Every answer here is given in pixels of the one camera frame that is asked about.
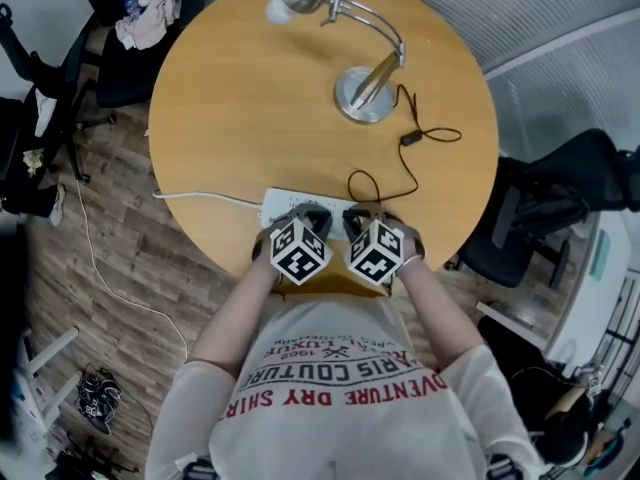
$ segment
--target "power strip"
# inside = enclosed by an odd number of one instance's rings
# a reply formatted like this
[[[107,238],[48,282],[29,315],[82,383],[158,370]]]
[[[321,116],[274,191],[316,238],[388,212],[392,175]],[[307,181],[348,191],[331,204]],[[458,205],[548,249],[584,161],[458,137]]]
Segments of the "power strip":
[[[270,188],[264,194],[262,209],[260,212],[260,224],[263,228],[268,228],[273,222],[289,213],[296,206],[302,203],[314,203],[326,208],[333,217],[329,238],[334,240],[348,240],[347,233],[342,225],[342,212],[351,208],[354,201],[346,199],[335,199],[333,197],[317,196],[305,192],[294,192],[292,190],[282,190]]]

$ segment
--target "white shoe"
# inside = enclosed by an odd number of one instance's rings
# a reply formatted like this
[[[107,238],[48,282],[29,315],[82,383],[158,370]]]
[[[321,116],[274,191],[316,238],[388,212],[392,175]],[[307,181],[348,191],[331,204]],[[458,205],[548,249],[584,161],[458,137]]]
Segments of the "white shoe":
[[[56,202],[53,203],[53,209],[49,214],[49,222],[52,226],[57,227],[62,222],[62,205],[64,204],[64,198],[67,195],[63,185],[58,185],[58,195],[56,196]]]

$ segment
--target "water bottle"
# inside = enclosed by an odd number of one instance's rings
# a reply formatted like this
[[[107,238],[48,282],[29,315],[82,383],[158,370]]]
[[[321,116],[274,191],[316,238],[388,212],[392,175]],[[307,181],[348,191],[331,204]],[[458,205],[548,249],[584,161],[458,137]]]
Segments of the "water bottle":
[[[136,19],[142,14],[142,9],[138,5],[138,0],[122,0],[124,2],[124,9],[127,11],[127,15],[133,19]]]

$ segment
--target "white t-shirt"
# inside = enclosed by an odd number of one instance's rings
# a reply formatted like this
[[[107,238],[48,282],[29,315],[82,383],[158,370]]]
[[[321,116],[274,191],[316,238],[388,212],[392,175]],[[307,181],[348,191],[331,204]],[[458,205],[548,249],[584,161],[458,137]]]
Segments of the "white t-shirt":
[[[182,366],[146,478],[180,478],[181,459],[209,455],[222,480],[481,479],[495,454],[538,478],[489,349],[438,375],[416,361],[388,304],[294,298],[263,327],[237,382],[206,362]]]

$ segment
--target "white cable on floor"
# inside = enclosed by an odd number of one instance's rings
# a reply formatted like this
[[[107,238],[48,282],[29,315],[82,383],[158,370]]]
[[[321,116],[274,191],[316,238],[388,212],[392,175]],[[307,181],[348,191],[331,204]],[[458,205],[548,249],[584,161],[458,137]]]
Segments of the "white cable on floor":
[[[216,194],[215,192],[182,192],[180,194],[163,194],[159,190],[153,192],[153,197],[156,199],[176,199],[179,197],[212,197],[214,199],[221,199],[228,203],[235,203],[241,206],[248,206],[249,208],[262,208],[261,204],[246,201],[245,199],[238,199],[237,197],[223,196],[222,194]]]
[[[125,299],[124,297],[121,297],[109,287],[107,282],[104,280],[104,277],[102,277],[102,274],[98,270],[98,265],[96,265],[96,257],[93,253],[93,244],[91,243],[91,234],[89,233],[89,217],[87,216],[87,210],[85,209],[84,201],[82,200],[82,191],[80,190],[80,182],[76,180],[76,184],[78,186],[78,198],[80,199],[80,206],[82,207],[82,213],[84,214],[84,224],[85,224],[85,230],[87,232],[87,240],[89,241],[89,251],[91,252],[91,261],[93,262],[93,268],[95,269],[96,274],[98,274],[100,281],[102,281],[102,284],[104,284],[104,287],[107,289],[107,291],[111,295],[113,295],[116,299],[119,299],[122,302],[126,302],[127,304],[131,304],[132,306],[135,306],[137,308],[151,311],[152,313],[155,313],[156,315],[161,315],[165,317],[167,320],[169,320],[169,323],[176,330],[176,332],[180,336],[180,339],[182,340],[182,343],[184,344],[184,360],[186,361],[187,358],[189,357],[189,347],[187,346],[187,340],[184,339],[183,334],[180,332],[180,329],[178,329],[176,324],[173,322],[172,318],[166,313],[163,313],[162,311],[157,311],[155,309],[150,308],[149,306],[145,306],[144,304],[138,304],[137,302],[132,302],[130,300]]]

